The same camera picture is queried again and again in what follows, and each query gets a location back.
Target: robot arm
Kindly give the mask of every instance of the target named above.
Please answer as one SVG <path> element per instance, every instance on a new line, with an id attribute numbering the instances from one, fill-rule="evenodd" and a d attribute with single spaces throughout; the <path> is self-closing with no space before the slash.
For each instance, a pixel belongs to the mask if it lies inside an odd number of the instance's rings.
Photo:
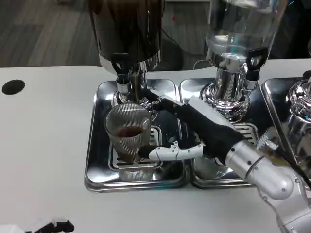
<path id="1" fill-rule="evenodd" d="M 181 104 L 154 91 L 158 110 L 167 110 L 194 130 L 201 144 L 181 149 L 178 142 L 161 147 L 143 147 L 140 155 L 154 160 L 183 160 L 206 152 L 230 167 L 237 175 L 255 185 L 262 199 L 274 210 L 280 229 L 285 233 L 310 233 L 311 200 L 301 176 L 288 167 L 277 167 L 219 113 L 197 97 Z"/>

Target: white countertop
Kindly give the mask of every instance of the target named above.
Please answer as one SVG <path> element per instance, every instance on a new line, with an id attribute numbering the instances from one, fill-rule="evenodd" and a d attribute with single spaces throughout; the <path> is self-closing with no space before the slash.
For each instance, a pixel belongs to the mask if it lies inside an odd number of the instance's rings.
<path id="1" fill-rule="evenodd" d="M 308 60 L 272 60 L 262 80 L 301 76 Z M 214 68 L 154 72 L 148 78 L 213 77 Z M 0 86 L 22 79 L 16 95 L 0 93 L 0 224 L 28 229 L 66 217 L 75 233 L 278 233 L 276 217 L 254 188 L 91 193 L 84 187 L 94 93 L 115 76 L 101 67 L 0 69 Z"/>

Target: ribbed glass cup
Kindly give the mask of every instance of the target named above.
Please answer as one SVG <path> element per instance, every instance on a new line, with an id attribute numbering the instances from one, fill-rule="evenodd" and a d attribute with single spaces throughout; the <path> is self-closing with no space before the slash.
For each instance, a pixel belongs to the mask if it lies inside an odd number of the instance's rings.
<path id="1" fill-rule="evenodd" d="M 128 163 L 142 160 L 138 151 L 150 143 L 151 116 L 147 109 L 131 102 L 119 104 L 107 114 L 105 128 L 119 158 Z M 120 136 L 126 129 L 141 132 L 130 137 Z"/>

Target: black tap handle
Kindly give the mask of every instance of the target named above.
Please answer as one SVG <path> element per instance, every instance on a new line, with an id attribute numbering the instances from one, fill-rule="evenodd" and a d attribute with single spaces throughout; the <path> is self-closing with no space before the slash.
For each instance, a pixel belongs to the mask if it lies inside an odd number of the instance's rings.
<path id="1" fill-rule="evenodd" d="M 258 63 L 256 65 L 252 64 L 252 59 L 260 57 Z M 246 58 L 246 64 L 249 71 L 258 70 L 262 67 L 262 65 L 267 61 L 268 59 L 268 48 L 262 47 L 254 50 L 250 50 L 247 54 Z"/>
<path id="2" fill-rule="evenodd" d="M 303 78 L 304 79 L 309 79 L 311 77 L 311 70 L 308 70 L 303 73 Z"/>
<path id="3" fill-rule="evenodd" d="M 134 62 L 128 53 L 114 53 L 111 55 L 111 64 L 117 74 L 129 74 Z"/>

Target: coffee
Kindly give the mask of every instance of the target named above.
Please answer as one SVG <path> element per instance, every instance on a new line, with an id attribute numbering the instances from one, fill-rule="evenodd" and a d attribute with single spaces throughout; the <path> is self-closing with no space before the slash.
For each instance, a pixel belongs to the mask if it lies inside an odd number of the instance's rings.
<path id="1" fill-rule="evenodd" d="M 117 137 L 134 137 L 144 132 L 140 127 L 127 127 L 117 133 Z"/>
<path id="2" fill-rule="evenodd" d="M 160 50 L 163 0 L 88 0 L 101 56 L 128 53 L 142 62 Z"/>

